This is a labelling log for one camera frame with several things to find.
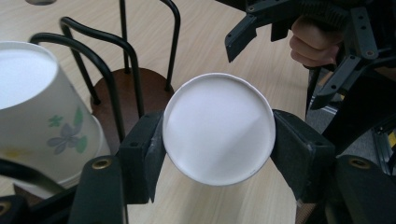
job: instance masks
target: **human hand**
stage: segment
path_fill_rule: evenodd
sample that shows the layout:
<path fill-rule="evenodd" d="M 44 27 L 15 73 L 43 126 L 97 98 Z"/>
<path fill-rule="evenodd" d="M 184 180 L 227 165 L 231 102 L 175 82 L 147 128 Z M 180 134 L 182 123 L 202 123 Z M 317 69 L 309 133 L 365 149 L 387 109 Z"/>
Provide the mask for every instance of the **human hand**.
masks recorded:
<path fill-rule="evenodd" d="M 343 40 L 341 32 L 323 31 L 314 21 L 300 17 L 291 26 L 290 56 L 305 66 L 317 67 L 335 63 L 339 44 Z"/>

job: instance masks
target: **black metal wire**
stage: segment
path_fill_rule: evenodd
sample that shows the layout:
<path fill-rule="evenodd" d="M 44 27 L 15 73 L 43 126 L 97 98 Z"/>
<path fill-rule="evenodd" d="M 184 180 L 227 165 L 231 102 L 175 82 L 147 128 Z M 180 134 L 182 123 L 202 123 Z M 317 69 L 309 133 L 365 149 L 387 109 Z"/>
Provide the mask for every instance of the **black metal wire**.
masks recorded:
<path fill-rule="evenodd" d="M 79 53 L 84 54 L 98 68 L 106 81 L 107 87 L 112 90 L 109 91 L 110 100 L 113 109 L 114 119 L 116 121 L 117 131 L 119 134 L 119 139 L 122 142 L 125 137 L 125 131 L 122 122 L 122 114 L 120 112 L 120 100 L 117 94 L 116 82 L 105 62 L 87 46 L 83 45 L 75 39 L 69 38 L 64 35 L 38 33 L 30 38 L 30 42 L 34 44 L 38 44 L 40 42 L 49 42 L 53 44 L 67 46 L 73 50 L 78 51 Z"/>
<path fill-rule="evenodd" d="M 73 28 L 73 30 L 75 30 L 81 34 L 115 44 L 115 45 L 123 48 L 124 51 L 127 52 L 127 54 L 129 55 L 129 57 L 131 59 L 132 71 L 133 71 L 133 75 L 134 75 L 134 93 L 135 93 L 135 97 L 136 97 L 137 111 L 138 111 L 139 118 L 141 118 L 145 114 L 145 109 L 144 109 L 144 104 L 143 104 L 139 64 L 138 64 L 137 55 L 136 55 L 136 52 L 134 51 L 134 48 L 127 41 L 125 41 L 124 39 L 122 39 L 119 36 L 92 29 L 92 28 L 85 26 L 81 23 L 78 23 L 77 21 L 74 21 L 73 19 L 68 18 L 68 17 L 61 18 L 60 24 L 61 24 L 61 29 L 64 32 L 65 36 L 73 38 L 73 36 L 70 32 L 70 28 Z M 113 87 L 108 86 L 108 85 L 107 85 L 107 87 L 108 87 L 109 91 L 113 91 L 112 90 Z"/>
<path fill-rule="evenodd" d="M 64 187 L 37 170 L 13 161 L 0 159 L 0 175 L 8 176 L 20 181 L 39 186 L 50 193 L 57 194 L 64 191 Z"/>
<path fill-rule="evenodd" d="M 174 65 L 175 65 L 176 52 L 177 52 L 178 35 L 180 33 L 181 19 L 180 19 L 180 13 L 179 13 L 175 3 L 173 3 L 171 0 L 161 0 L 161 1 L 171 8 L 171 10 L 174 14 L 174 17 L 175 17 L 175 27 L 174 27 L 174 33 L 173 33 L 173 38 L 172 38 L 171 55 L 169 58 L 168 74 L 167 74 L 166 86 L 165 86 L 165 90 L 170 91 L 173 69 L 174 69 Z"/>

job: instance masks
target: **white paper cup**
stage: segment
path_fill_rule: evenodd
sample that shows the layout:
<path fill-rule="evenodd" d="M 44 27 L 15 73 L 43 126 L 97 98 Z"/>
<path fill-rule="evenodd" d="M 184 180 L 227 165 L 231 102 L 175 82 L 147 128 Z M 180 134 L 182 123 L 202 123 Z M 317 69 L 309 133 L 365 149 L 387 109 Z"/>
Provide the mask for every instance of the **white paper cup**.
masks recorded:
<path fill-rule="evenodd" d="M 48 50 L 0 42 L 0 68 L 1 158 L 71 187 L 87 161 L 109 154 L 99 123 Z"/>
<path fill-rule="evenodd" d="M 185 83 L 163 118 L 163 142 L 175 166 L 212 186 L 241 182 L 256 174 L 274 147 L 271 107 L 245 80 L 222 73 Z"/>

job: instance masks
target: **table surface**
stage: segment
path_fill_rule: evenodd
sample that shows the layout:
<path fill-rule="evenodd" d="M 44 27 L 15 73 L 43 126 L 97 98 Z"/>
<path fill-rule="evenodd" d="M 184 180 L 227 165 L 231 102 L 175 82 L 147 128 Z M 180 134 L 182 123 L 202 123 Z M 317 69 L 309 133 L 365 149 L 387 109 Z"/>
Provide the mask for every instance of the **table surface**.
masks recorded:
<path fill-rule="evenodd" d="M 38 32 L 60 34 L 58 20 L 76 21 L 120 35 L 119 1 L 59 0 L 35 7 L 25 1 L 0 0 L 0 41 L 28 41 Z M 181 31 L 172 86 L 205 73 L 228 73 L 255 86 L 274 109 L 304 118 L 307 71 L 290 58 L 289 39 L 272 43 L 270 27 L 228 63 L 224 38 L 245 16 L 244 12 L 214 0 L 175 0 L 181 14 Z M 158 0 L 127 1 L 128 39 L 140 67 L 167 73 L 174 18 Z M 75 38 L 94 49 L 112 70 L 122 67 L 120 49 L 88 37 Z M 42 44 L 58 58 L 61 67 L 89 106 L 89 93 L 69 49 Z M 94 81 L 99 72 L 87 63 Z M 0 178 L 0 195 L 12 194 L 11 181 Z M 294 223 L 296 202 L 291 189 L 271 160 L 249 180 L 229 187 L 210 187 L 184 176 L 166 157 L 154 203 L 128 205 L 131 223 Z"/>

